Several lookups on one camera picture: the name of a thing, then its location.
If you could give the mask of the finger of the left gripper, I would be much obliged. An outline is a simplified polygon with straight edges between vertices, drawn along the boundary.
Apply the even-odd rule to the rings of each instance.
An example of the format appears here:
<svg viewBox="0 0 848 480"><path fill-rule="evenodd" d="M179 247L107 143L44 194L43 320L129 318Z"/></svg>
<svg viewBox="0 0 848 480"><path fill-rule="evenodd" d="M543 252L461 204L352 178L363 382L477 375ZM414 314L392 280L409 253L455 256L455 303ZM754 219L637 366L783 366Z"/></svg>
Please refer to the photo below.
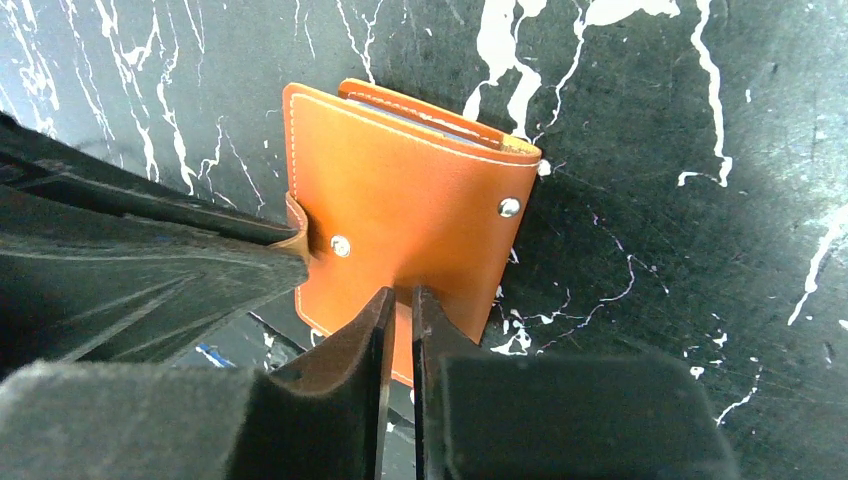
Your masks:
<svg viewBox="0 0 848 480"><path fill-rule="evenodd" d="M301 231L1 117L1 372L171 362L307 277Z"/></svg>

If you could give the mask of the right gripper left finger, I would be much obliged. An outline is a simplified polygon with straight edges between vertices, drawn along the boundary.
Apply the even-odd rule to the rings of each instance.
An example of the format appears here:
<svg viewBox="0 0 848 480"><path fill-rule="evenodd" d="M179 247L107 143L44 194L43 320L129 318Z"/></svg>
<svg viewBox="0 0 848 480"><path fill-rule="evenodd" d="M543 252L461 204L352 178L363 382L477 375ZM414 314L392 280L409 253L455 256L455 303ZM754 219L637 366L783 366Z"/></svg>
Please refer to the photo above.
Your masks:
<svg viewBox="0 0 848 480"><path fill-rule="evenodd" d="M265 372L36 362L1 386L5 479L377 479L395 294Z"/></svg>

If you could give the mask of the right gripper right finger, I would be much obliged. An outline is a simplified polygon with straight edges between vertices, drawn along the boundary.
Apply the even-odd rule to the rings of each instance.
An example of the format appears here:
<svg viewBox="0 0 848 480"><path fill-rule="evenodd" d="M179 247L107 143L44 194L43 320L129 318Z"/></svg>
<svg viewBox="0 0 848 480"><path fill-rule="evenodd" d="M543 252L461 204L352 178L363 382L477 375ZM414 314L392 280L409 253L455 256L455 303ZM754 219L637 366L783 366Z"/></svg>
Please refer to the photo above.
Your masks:
<svg viewBox="0 0 848 480"><path fill-rule="evenodd" d="M412 297L420 479L735 479L706 394L657 355L486 354Z"/></svg>

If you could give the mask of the brown leather card holder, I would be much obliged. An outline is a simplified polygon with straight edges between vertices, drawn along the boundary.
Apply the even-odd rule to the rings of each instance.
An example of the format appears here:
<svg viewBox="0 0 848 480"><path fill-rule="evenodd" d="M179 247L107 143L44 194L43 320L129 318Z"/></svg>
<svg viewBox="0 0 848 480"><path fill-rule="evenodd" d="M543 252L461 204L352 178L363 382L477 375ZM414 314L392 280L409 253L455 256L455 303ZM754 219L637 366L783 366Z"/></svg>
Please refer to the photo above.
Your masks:
<svg viewBox="0 0 848 480"><path fill-rule="evenodd" d="M282 92L289 217L306 230L299 317L323 335L381 288L397 299L393 378L413 382L412 292L479 341L542 160L527 141L357 79Z"/></svg>

